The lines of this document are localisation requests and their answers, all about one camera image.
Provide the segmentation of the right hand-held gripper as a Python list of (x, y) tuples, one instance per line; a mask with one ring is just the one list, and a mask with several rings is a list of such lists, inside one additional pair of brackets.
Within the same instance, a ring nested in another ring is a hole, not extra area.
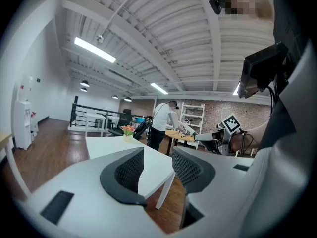
[(234, 114), (230, 114), (217, 125), (217, 132), (197, 134), (195, 141), (202, 141), (204, 147), (214, 154), (231, 155), (230, 140), (237, 132), (242, 132), (241, 124)]

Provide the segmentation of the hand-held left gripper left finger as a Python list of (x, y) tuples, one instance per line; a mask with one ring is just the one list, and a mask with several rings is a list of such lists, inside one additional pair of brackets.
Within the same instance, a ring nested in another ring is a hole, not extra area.
[[(117, 202), (100, 183), (103, 168), (129, 151), (112, 148), (109, 153), (69, 166), (25, 202), (18, 202), (18, 209), (48, 238), (163, 238), (164, 232), (142, 206)], [(73, 197), (59, 222), (53, 224), (41, 212), (60, 191)]]

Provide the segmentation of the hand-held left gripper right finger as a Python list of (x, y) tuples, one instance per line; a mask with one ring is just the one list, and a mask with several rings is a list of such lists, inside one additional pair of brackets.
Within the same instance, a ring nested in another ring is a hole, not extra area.
[(172, 166), (185, 189), (180, 230), (172, 238), (240, 238), (252, 158), (174, 147)]

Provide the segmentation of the person's right forearm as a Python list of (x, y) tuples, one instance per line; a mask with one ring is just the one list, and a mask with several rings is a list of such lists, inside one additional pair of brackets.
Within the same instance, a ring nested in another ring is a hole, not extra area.
[(266, 130), (268, 121), (263, 123), (262, 125), (247, 130), (247, 133), (244, 137), (245, 144), (248, 148), (259, 148), (261, 140), (263, 138), (264, 132)]

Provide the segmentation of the white shelf unit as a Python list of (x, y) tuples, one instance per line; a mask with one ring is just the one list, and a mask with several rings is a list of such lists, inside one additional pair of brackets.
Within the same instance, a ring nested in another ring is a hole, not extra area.
[(201, 134), (204, 123), (205, 104), (191, 105), (182, 102), (180, 121), (186, 123), (197, 134)]

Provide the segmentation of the round wooden table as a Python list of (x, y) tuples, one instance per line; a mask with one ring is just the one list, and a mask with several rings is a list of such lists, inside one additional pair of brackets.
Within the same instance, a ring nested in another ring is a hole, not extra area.
[(198, 141), (194, 140), (194, 137), (192, 135), (185, 136), (184, 134), (176, 130), (166, 130), (165, 136), (169, 138), (167, 152), (166, 152), (167, 156), (169, 156), (171, 152), (172, 143), (174, 143), (174, 146), (177, 146), (177, 144), (180, 142), (180, 143), (183, 143), (184, 147), (187, 147), (189, 145), (198, 149), (199, 143)]

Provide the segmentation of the black stroller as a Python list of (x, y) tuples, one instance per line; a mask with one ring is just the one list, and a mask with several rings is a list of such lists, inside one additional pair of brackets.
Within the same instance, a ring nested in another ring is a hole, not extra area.
[(145, 120), (135, 129), (133, 138), (139, 140), (142, 134), (152, 126), (153, 117), (146, 116)]

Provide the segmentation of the orange flowers in pot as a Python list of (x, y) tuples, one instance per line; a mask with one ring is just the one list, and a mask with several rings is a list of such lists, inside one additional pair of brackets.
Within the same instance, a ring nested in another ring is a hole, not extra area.
[(132, 141), (133, 136), (135, 134), (135, 127), (130, 125), (125, 125), (121, 127), (121, 130), (123, 132), (123, 140), (125, 142)]

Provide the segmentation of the small white square table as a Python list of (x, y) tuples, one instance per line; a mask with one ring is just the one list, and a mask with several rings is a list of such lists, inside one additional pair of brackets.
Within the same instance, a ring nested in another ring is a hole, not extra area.
[(89, 126), (89, 119), (93, 119), (93, 120), (98, 120), (102, 122), (101, 127), (99, 127), (99, 125), (97, 124), (97, 122), (94, 122), (95, 125), (97, 125), (97, 129), (100, 130), (100, 137), (103, 137), (104, 134), (104, 126), (105, 126), (105, 121), (106, 118), (103, 115), (100, 114), (96, 114), (96, 113), (86, 113), (86, 124), (85, 124), (85, 136), (87, 137), (88, 135), (88, 126)]
[(107, 115), (106, 117), (106, 129), (116, 128), (120, 117)]

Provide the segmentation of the black office chair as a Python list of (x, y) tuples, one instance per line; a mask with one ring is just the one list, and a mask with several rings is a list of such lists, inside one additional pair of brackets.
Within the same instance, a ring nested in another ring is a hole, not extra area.
[(131, 111), (124, 109), (123, 113), (121, 113), (119, 115), (119, 120), (118, 120), (117, 126), (114, 128), (110, 128), (108, 130), (108, 132), (112, 136), (122, 136), (123, 135), (122, 127), (128, 126), (132, 122), (132, 118), (133, 118), (133, 116), (131, 115)]

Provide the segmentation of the black metal railing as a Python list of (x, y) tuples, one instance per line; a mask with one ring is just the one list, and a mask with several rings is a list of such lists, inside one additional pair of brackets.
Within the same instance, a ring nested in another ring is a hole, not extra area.
[(85, 106), (85, 105), (80, 105), (80, 104), (72, 104), (71, 108), (71, 115), (70, 115), (70, 122), (69, 126), (76, 127), (76, 126), (84, 126), (86, 123), (86, 113), (96, 113), (107, 117), (107, 115), (110, 116), (116, 116), (119, 117), (121, 114), (120, 112), (115, 112), (111, 110), (105, 110), (105, 109), (100, 109), (100, 108), (95, 108), (95, 107), (90, 107), (90, 106)]

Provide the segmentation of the person's black shirt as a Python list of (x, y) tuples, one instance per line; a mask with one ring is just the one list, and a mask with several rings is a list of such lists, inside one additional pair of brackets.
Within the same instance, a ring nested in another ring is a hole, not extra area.
[(282, 42), (288, 48), (286, 55), (286, 76), (284, 73), (277, 75), (278, 100), (272, 115), (268, 120), (266, 130), (258, 150), (269, 148), (291, 134), (296, 133), (294, 122), (289, 115), (287, 99), (294, 97), (294, 78), (297, 65), (305, 51), (309, 38), (304, 32), (300, 19), (295, 13), (294, 5), (289, 0), (273, 0), (274, 3), (274, 30), (275, 42)]

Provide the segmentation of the white boxes with red labels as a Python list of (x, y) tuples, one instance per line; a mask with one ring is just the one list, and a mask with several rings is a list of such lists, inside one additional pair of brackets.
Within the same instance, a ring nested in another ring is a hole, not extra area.
[(31, 112), (30, 116), (30, 131), (31, 131), (31, 141), (33, 142), (35, 137), (37, 136), (39, 129), (38, 129), (38, 119), (36, 116), (36, 112)]

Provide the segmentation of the black chest screen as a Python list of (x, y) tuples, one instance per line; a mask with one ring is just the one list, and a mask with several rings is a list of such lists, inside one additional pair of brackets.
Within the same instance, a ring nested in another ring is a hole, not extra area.
[(239, 98), (247, 99), (264, 91), (282, 68), (287, 53), (288, 48), (279, 42), (245, 57), (237, 90)]

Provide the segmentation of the white water dispenser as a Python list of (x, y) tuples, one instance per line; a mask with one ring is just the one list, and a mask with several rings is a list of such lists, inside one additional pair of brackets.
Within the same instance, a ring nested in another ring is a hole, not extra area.
[(27, 150), (31, 145), (31, 103), (16, 100), (14, 103), (13, 131), (17, 148)]

